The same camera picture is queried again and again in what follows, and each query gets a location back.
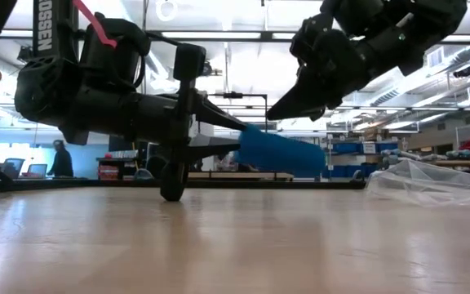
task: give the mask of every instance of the clear plastic bag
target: clear plastic bag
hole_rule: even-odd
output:
[[[370,176],[368,198],[396,199],[422,207],[470,205],[470,174],[404,160]]]

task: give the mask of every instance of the pink cable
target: pink cable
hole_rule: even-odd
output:
[[[91,13],[90,9],[86,7],[85,3],[82,0],[73,0],[73,5],[78,8],[78,10],[90,21],[91,25],[94,27],[95,32],[97,33],[97,37],[104,45],[109,45],[115,49],[117,47],[118,42],[106,37],[106,33],[104,32],[103,26],[97,20],[97,17]]]

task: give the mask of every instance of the person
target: person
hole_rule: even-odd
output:
[[[72,157],[64,147],[64,142],[62,140],[55,140],[54,148],[54,164],[52,165],[52,169],[48,172],[48,176],[73,176]]]

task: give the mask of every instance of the ceiling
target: ceiling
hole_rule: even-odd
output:
[[[260,0],[149,0],[146,18],[146,29],[149,30],[282,30],[296,31],[305,18],[317,14],[321,1],[265,1],[264,7]],[[103,12],[107,17],[121,17],[143,24],[142,0],[84,0],[92,11]],[[18,0],[15,10],[5,26],[6,29],[31,29],[33,0]],[[161,16],[173,16],[170,20],[161,20]],[[80,27],[85,28],[88,22],[80,17]],[[470,10],[468,10],[457,33],[470,33]],[[297,61],[289,54],[289,43],[258,43],[258,42],[193,42],[206,48],[207,59],[215,69],[223,70],[223,77],[199,78],[197,88],[208,92],[225,90],[242,93],[267,94],[269,104],[275,103],[295,83]],[[21,46],[29,46],[29,40],[0,40],[0,60],[7,64],[3,70],[10,76],[23,64],[16,59]],[[444,48],[445,57],[463,50],[463,47]],[[151,52],[161,64],[171,71],[175,58],[175,47],[163,42],[153,42]],[[418,101],[435,96],[452,87],[461,87],[469,78],[447,79],[444,73],[437,74],[402,93],[380,106],[411,106]],[[398,69],[393,69],[375,79],[360,93],[344,98],[344,105],[368,105],[371,97],[388,91],[397,84],[406,81]],[[216,104],[263,105],[264,100],[251,98],[244,100],[212,99]],[[324,130],[331,123],[339,125],[339,119],[350,122],[370,123],[385,117],[384,111],[367,113],[355,111],[339,111],[327,114],[322,122],[311,123],[302,120],[306,129]],[[264,110],[247,110],[247,114],[262,116]],[[391,118],[398,119],[392,110]],[[298,129],[299,120],[280,122],[281,128]]]

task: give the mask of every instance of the table surface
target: table surface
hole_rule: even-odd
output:
[[[363,191],[0,194],[0,293],[470,294],[470,207]]]

